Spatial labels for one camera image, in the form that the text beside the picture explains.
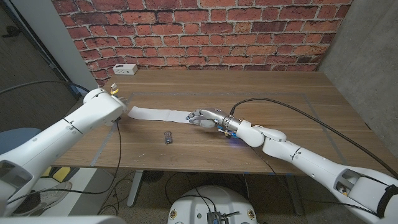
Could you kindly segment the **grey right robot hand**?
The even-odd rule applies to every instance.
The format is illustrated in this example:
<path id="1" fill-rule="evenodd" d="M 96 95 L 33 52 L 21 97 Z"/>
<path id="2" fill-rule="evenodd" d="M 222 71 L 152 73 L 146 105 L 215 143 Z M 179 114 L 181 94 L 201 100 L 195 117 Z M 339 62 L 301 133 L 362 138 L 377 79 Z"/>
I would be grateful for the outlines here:
<path id="1" fill-rule="evenodd" d="M 197 109 L 189 113 L 185 119 L 191 124 L 204 128 L 221 126 L 228 131 L 237 131 L 241 124 L 239 119 L 214 108 Z"/>

